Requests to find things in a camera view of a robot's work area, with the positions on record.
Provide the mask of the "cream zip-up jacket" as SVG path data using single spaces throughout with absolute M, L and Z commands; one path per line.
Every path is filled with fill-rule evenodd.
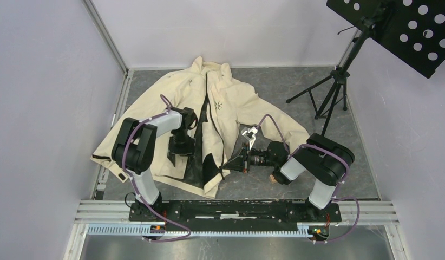
M 151 172 L 155 181 L 206 198 L 216 196 L 219 183 L 229 175 L 220 166 L 228 161 L 240 134 L 240 125 L 260 126 L 263 136 L 283 142 L 291 151 L 309 138 L 306 129 L 281 109 L 258 96 L 254 87 L 232 77 L 227 63 L 205 62 L 201 57 L 184 70 L 172 71 L 150 86 L 123 114 L 143 120 L 163 112 L 166 97 L 174 107 L 191 108 L 199 118 L 190 135 L 196 139 L 197 170 L 173 167 L 166 158 L 170 134 L 156 140 Z

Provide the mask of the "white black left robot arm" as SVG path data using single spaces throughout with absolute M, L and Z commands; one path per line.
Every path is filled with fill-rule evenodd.
M 149 220 L 158 220 L 163 214 L 161 193 L 150 169 L 156 139 L 168 132 L 172 134 L 166 147 L 166 158 L 175 166 L 177 157 L 194 158 L 195 139 L 188 135 L 188 131 L 197 123 L 197 115 L 188 107 L 172 107 L 142 121 L 134 118 L 122 121 L 111 158 L 129 176 L 136 201 L 143 206 L 142 213 Z

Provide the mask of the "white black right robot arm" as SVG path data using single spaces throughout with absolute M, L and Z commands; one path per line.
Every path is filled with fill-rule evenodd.
M 266 150 L 244 143 L 222 168 L 246 173 L 252 165 L 273 167 L 272 176 L 282 185 L 290 184 L 308 171 L 316 181 L 307 198 L 305 212 L 310 220 L 319 221 L 327 215 L 327 206 L 336 200 L 337 188 L 344 183 L 356 157 L 349 148 L 318 133 L 313 133 L 292 153 L 287 148 L 280 141 L 271 141 Z

